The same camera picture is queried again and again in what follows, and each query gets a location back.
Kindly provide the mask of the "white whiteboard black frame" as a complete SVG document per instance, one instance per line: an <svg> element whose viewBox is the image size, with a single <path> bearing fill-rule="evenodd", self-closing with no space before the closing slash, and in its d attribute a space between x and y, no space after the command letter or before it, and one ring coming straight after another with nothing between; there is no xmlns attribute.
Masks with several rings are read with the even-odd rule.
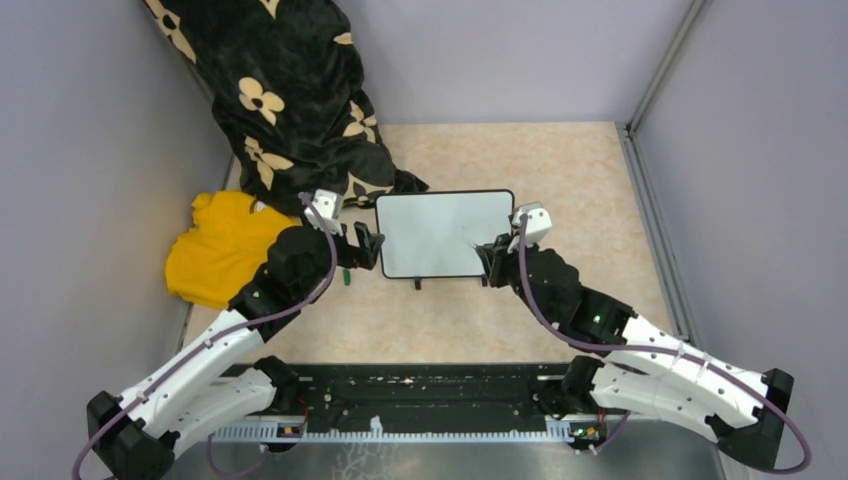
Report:
<svg viewBox="0 0 848 480"><path fill-rule="evenodd" d="M508 189L395 193L375 202L378 232L385 236L381 270L391 280L483 280L482 263L465 239L491 243L509 231L515 207Z"/></svg>

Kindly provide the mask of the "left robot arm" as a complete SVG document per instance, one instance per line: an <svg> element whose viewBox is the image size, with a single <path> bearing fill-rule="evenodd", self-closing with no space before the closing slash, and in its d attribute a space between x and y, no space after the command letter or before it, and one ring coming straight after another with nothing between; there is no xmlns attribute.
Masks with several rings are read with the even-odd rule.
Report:
<svg viewBox="0 0 848 480"><path fill-rule="evenodd" d="M250 281L193 342L155 373L118 395L87 404L89 447L116 479L160 479L195 443L249 414L303 414L295 371L275 356L228 383L218 378L265 345L323 293L335 270L371 270L385 240L354 225L345 234L311 225L283 230Z"/></svg>

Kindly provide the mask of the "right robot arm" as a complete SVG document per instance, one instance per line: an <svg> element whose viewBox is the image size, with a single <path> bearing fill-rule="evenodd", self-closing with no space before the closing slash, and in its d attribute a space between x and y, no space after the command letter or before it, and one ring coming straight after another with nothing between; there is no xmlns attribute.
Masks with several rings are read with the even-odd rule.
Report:
<svg viewBox="0 0 848 480"><path fill-rule="evenodd" d="M569 408L651 415L747 467L777 472L791 374L746 370L672 336L584 286L578 269L553 249L520 251L517 238L502 234L475 252L489 286L510 288L549 332L580 350L561 383Z"/></svg>

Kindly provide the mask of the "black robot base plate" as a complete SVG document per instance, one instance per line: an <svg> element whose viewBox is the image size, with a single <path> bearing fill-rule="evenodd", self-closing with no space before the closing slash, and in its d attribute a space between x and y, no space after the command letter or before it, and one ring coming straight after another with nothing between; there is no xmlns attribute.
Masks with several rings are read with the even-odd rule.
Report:
<svg viewBox="0 0 848 480"><path fill-rule="evenodd" d="M265 414L306 420L310 433L540 432L547 420L598 415L568 398L566 363L292 364L298 382Z"/></svg>

